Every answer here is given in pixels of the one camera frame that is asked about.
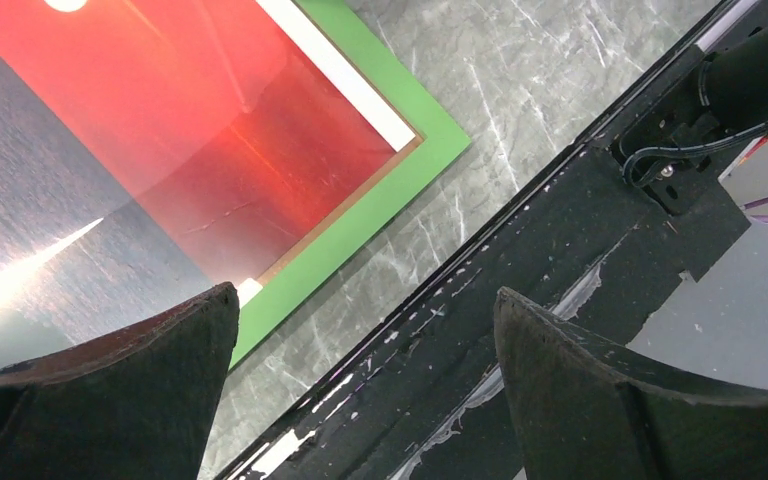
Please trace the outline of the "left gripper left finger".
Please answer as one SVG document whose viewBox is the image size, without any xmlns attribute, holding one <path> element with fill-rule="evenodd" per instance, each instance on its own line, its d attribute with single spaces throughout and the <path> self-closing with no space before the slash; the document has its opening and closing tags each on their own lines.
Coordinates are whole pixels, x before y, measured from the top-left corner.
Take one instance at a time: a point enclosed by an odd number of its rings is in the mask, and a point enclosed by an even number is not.
<svg viewBox="0 0 768 480">
<path fill-rule="evenodd" d="M 237 342 L 224 282 L 0 369 L 0 479 L 194 479 Z"/>
</svg>

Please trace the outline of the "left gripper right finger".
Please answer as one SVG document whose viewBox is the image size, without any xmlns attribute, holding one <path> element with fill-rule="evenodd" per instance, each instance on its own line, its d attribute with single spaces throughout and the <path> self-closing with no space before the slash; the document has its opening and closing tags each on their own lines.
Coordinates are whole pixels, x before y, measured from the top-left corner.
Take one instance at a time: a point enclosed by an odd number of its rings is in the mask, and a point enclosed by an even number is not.
<svg viewBox="0 0 768 480">
<path fill-rule="evenodd" d="M 530 479 L 768 479 L 768 390 L 691 373 L 510 288 L 497 357 Z"/>
</svg>

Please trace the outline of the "green wooden photo frame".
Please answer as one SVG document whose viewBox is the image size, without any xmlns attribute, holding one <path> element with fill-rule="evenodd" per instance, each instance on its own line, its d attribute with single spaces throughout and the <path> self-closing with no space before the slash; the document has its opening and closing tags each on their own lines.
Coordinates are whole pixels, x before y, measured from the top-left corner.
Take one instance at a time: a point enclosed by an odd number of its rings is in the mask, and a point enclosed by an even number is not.
<svg viewBox="0 0 768 480">
<path fill-rule="evenodd" d="M 264 10 L 399 152 L 259 279 L 242 286 L 239 365 L 430 185 L 469 136 L 342 1 L 265 1 Z"/>
</svg>

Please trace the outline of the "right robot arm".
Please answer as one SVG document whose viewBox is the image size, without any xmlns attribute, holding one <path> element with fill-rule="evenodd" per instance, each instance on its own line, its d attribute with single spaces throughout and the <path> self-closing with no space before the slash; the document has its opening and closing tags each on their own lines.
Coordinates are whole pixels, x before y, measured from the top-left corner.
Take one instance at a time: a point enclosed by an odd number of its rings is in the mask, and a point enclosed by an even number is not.
<svg viewBox="0 0 768 480">
<path fill-rule="evenodd" d="M 768 27 L 712 54 L 697 84 L 700 104 L 723 128 L 737 132 L 768 121 Z"/>
</svg>

